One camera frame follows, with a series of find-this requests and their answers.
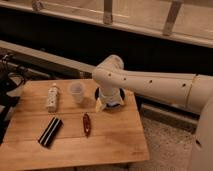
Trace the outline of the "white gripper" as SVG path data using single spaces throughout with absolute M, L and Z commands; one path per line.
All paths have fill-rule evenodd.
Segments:
M 96 100 L 95 111 L 101 112 L 107 107 L 115 107 L 116 105 L 123 105 L 124 100 L 121 98 L 120 95 L 114 96 L 104 96 L 100 95 Z

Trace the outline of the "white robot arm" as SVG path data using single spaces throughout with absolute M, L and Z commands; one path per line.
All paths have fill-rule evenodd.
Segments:
M 121 90 L 126 89 L 199 114 L 188 171 L 213 171 L 213 76 L 127 71 L 119 56 L 110 55 L 92 70 L 92 78 L 99 85 L 97 111 L 123 105 Z

